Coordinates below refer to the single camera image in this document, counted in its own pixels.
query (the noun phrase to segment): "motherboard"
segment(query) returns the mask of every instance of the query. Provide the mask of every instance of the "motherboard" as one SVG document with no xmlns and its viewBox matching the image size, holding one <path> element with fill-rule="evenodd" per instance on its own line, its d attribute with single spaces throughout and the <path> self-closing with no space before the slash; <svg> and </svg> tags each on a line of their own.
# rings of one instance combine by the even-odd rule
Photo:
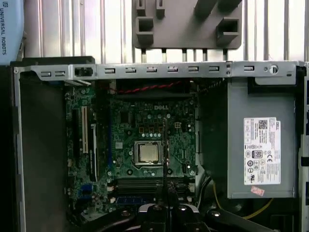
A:
<svg viewBox="0 0 309 232">
<path fill-rule="evenodd" d="M 71 211 L 93 220 L 123 205 L 155 202 L 163 184 L 163 159 L 179 199 L 193 202 L 193 96 L 148 100 L 106 94 L 102 100 L 90 86 L 67 87 L 65 101 Z"/>
</svg>

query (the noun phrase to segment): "wire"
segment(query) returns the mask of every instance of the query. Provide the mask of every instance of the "wire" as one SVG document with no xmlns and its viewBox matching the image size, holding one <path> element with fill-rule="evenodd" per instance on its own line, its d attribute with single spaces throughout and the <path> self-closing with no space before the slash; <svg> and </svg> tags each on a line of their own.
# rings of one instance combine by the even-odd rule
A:
<svg viewBox="0 0 309 232">
<path fill-rule="evenodd" d="M 116 90 L 116 89 L 113 89 L 113 88 L 107 88 L 107 89 L 112 90 L 116 93 L 128 94 L 128 93 L 136 93 L 136 92 L 140 92 L 140 91 L 146 91 L 146 90 L 150 90 L 150 89 L 154 89 L 154 88 L 171 88 L 172 86 L 177 85 L 179 83 L 181 83 L 181 81 L 172 82 L 172 83 L 166 84 L 166 85 L 145 86 L 143 88 L 135 88 L 135 89 L 128 89 L 128 90 Z"/>
<path fill-rule="evenodd" d="M 211 177 L 208 177 L 204 180 L 201 189 L 199 191 L 199 197 L 198 197 L 198 202 L 197 202 L 197 208 L 199 209 L 200 204 L 202 202 L 202 196 L 203 196 L 203 189 L 211 182 Z"/>
<path fill-rule="evenodd" d="M 216 184 L 215 184 L 215 183 L 213 183 L 213 193 L 214 193 L 214 197 L 215 197 L 215 199 L 216 199 L 216 202 L 217 202 L 218 207 L 219 207 L 220 209 L 223 209 L 222 206 L 220 205 L 219 201 L 218 201 L 217 192 L 216 192 Z M 262 208 L 258 209 L 258 210 L 255 211 L 254 213 L 252 213 L 252 214 L 250 214 L 250 215 L 248 215 L 248 216 L 244 216 L 244 217 L 242 217 L 242 218 L 244 218 L 244 219 L 251 219 L 251 218 L 255 217 L 256 215 L 262 213 L 264 210 L 266 210 L 266 209 L 270 206 L 270 204 L 272 203 L 273 200 L 274 200 L 273 198 L 270 199 L 270 200 L 267 202 L 267 204 L 264 205 Z"/>
</svg>

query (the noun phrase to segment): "red cable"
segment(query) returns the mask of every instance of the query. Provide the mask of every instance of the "red cable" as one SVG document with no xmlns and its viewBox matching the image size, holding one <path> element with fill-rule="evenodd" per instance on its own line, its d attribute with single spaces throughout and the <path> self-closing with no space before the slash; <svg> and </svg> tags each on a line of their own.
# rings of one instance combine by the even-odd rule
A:
<svg viewBox="0 0 309 232">
<path fill-rule="evenodd" d="M 154 89 L 154 88 L 171 88 L 173 85 L 177 85 L 179 83 L 181 83 L 181 81 L 172 82 L 169 85 L 153 85 L 153 86 L 146 86 L 146 87 L 143 87 L 143 88 L 136 88 L 136 89 L 129 89 L 129 90 L 118 90 L 118 91 L 116 89 L 113 89 L 113 88 L 107 88 L 107 89 L 112 90 L 112 91 L 117 92 L 117 93 L 136 93 L 136 92 L 139 92 L 139 91 L 146 91 L 146 90 Z"/>
</svg>

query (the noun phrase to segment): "power supply label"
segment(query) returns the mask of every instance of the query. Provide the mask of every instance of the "power supply label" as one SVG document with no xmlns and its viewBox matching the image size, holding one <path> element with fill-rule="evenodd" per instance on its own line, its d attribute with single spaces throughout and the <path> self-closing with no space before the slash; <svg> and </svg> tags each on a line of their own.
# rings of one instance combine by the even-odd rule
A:
<svg viewBox="0 0 309 232">
<path fill-rule="evenodd" d="M 244 118 L 244 184 L 281 182 L 281 123 L 275 117 Z"/>
</svg>

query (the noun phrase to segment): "cpu socket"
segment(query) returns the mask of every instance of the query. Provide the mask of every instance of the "cpu socket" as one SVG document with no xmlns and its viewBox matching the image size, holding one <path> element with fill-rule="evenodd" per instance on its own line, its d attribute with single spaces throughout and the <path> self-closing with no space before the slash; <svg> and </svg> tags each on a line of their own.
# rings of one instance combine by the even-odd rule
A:
<svg viewBox="0 0 309 232">
<path fill-rule="evenodd" d="M 162 141 L 135 141 L 134 164 L 135 166 L 162 166 L 163 146 Z"/>
</svg>

